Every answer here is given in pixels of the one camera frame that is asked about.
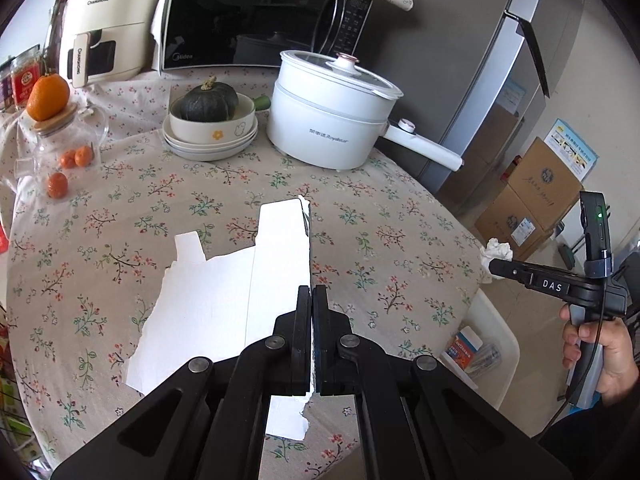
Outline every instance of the green pumpkin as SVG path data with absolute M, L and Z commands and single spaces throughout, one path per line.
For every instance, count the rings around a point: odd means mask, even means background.
M 195 123 L 218 123 L 232 118 L 237 106 L 236 91 L 225 83 L 216 83 L 214 77 L 182 98 L 180 115 Z

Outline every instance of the white wall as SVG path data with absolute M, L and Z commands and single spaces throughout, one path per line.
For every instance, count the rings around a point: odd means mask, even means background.
M 0 36 L 0 60 L 16 56 L 34 44 L 44 46 L 49 9 L 54 0 L 25 0 Z
M 611 206 L 616 248 L 640 218 L 640 63 L 600 0 L 585 0 L 564 73 L 520 154 L 558 118 L 600 156 L 583 184 L 604 193 Z M 564 223 L 563 237 L 571 245 L 582 235 L 578 205 Z M 581 251 L 578 260 L 583 259 Z

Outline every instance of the tablecloth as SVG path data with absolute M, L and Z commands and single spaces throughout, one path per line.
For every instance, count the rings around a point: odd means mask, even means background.
M 269 94 L 276 75 L 216 73 L 250 96 Z M 376 150 L 353 171 L 304 164 L 270 144 L 265 112 L 257 139 L 233 158 L 209 164 L 170 152 L 157 130 L 170 95 L 207 75 L 142 75 L 76 92 L 109 111 L 110 139 L 100 166 L 67 172 L 62 200 L 34 178 L 12 179 L 14 158 L 35 137 L 4 117 L 10 342 L 28 417 L 53 465 L 140 399 L 123 384 L 123 364 L 175 259 L 175 234 L 197 231 L 207 257 L 229 253 L 253 243 L 260 204 L 305 196 L 314 283 L 328 287 L 331 308 L 355 333 L 407 359 L 440 352 L 478 289 L 478 241 Z M 265 437 L 262 478 L 314 478 L 358 445 L 353 397 L 314 395 L 304 415 L 304 441 Z

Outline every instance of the black sleeve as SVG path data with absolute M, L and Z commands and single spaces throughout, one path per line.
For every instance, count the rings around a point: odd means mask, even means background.
M 560 420 L 539 444 L 565 464 L 575 480 L 586 480 L 605 460 L 619 466 L 634 456 L 639 420 L 640 381 L 620 402 L 605 407 L 599 401 L 590 410 Z

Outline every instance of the metal screw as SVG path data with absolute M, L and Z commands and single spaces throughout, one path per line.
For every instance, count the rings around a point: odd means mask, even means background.
M 264 341 L 264 345 L 271 350 L 277 350 L 278 348 L 282 348 L 284 346 L 284 338 L 281 335 L 269 336 Z
M 191 361 L 189 361 L 189 370 L 194 374 L 199 374 L 209 368 L 209 361 L 207 361 L 204 357 L 194 357 Z
M 438 366 L 438 362 L 435 358 L 430 355 L 421 355 L 415 362 L 418 365 L 420 370 L 425 370 L 430 372 L 431 370 L 435 370 L 436 366 Z
M 356 348 L 360 344 L 360 338 L 353 334 L 343 335 L 340 338 L 340 344 L 345 348 Z

